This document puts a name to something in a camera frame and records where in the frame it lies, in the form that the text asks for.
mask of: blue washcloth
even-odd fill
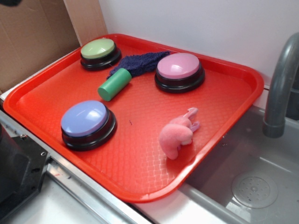
[[[140,76],[149,71],[154,71],[158,62],[169,54],[169,51],[162,51],[157,53],[146,53],[143,55],[125,56],[121,59],[119,65],[109,72],[107,79],[120,68],[128,70],[132,77]]]

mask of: plastic tray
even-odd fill
[[[122,57],[165,50],[188,52],[127,35],[104,37],[117,44]],[[112,68],[84,70],[77,49],[11,92],[4,109],[115,196],[132,203],[153,201],[176,190],[263,91],[263,79],[255,70],[193,54],[206,72],[196,90],[163,92],[155,86],[155,72],[150,72],[133,78],[106,102],[97,88]],[[105,145],[74,152],[62,141],[60,121],[70,107],[90,99],[104,103],[115,114],[118,129]],[[176,160],[169,160],[159,146],[159,133],[191,107],[199,109],[195,120],[201,126],[193,143],[183,146]]]

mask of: pink toy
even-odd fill
[[[188,113],[169,122],[161,131],[159,143],[166,156],[175,160],[181,146],[192,143],[193,132],[199,128],[199,122],[190,121],[198,112],[197,108],[188,109]]]

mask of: green button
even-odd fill
[[[90,41],[81,49],[81,54],[86,59],[95,59],[111,53],[114,49],[114,42],[110,39],[97,39]]]

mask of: sink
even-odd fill
[[[185,183],[245,222],[298,223],[299,124],[286,119],[284,135],[272,139],[263,117],[252,106]]]

